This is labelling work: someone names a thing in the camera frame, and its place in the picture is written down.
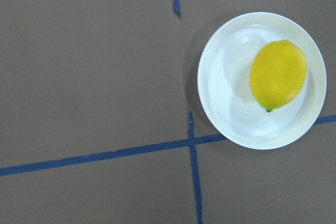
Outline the brown paper table cover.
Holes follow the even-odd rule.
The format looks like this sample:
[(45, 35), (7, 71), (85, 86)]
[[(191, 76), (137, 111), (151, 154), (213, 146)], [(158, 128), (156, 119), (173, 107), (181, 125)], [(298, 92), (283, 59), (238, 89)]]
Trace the brown paper table cover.
[[(1, 223), (335, 223), (335, 0), (1, 0)], [(327, 71), (318, 124), (225, 140), (197, 94), (212, 33), (265, 11)]]

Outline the white plate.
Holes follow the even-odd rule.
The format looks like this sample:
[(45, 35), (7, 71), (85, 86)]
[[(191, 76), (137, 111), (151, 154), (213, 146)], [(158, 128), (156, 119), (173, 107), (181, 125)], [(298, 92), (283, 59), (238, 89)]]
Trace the white plate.
[[(292, 102), (267, 112), (251, 93), (249, 73), (257, 52), (283, 39), (303, 50), (308, 74)], [(278, 14), (254, 12), (213, 33), (200, 57), (197, 88), (206, 116), (222, 135), (247, 148), (271, 150), (296, 141), (312, 127), (324, 104), (327, 76), (318, 46), (300, 25)]]

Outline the yellow lemon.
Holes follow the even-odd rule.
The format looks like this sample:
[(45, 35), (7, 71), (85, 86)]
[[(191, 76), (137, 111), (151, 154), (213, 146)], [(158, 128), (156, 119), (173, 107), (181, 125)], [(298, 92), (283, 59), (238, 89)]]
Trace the yellow lemon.
[(256, 54), (250, 71), (251, 92), (267, 112), (293, 101), (307, 77), (305, 53), (289, 40), (272, 41)]

